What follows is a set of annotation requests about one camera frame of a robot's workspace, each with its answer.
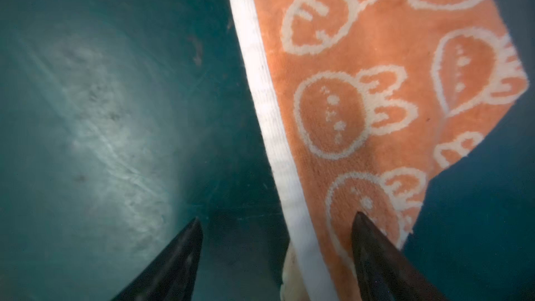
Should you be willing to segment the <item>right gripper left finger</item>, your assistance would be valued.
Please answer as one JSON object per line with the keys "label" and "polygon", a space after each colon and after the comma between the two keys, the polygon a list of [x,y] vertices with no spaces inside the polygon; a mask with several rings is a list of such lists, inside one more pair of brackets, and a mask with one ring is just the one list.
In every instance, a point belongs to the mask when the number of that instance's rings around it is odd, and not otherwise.
{"label": "right gripper left finger", "polygon": [[114,299],[191,301],[202,243],[201,222],[194,218]]}

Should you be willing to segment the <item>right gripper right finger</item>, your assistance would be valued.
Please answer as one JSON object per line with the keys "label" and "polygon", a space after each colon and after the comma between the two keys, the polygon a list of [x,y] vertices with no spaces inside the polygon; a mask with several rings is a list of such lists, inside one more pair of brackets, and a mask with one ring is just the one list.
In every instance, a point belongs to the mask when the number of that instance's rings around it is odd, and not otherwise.
{"label": "right gripper right finger", "polygon": [[355,215],[351,240],[363,300],[447,299],[363,212]]}

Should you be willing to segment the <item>orange bunny pattern towel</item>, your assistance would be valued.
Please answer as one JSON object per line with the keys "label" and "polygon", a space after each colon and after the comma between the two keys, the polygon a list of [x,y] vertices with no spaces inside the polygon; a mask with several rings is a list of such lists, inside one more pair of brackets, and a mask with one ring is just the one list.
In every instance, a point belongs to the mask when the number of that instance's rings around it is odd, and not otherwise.
{"label": "orange bunny pattern towel", "polygon": [[290,235],[283,300],[359,300],[351,226],[397,247],[429,181],[529,82],[493,0],[230,0]]}

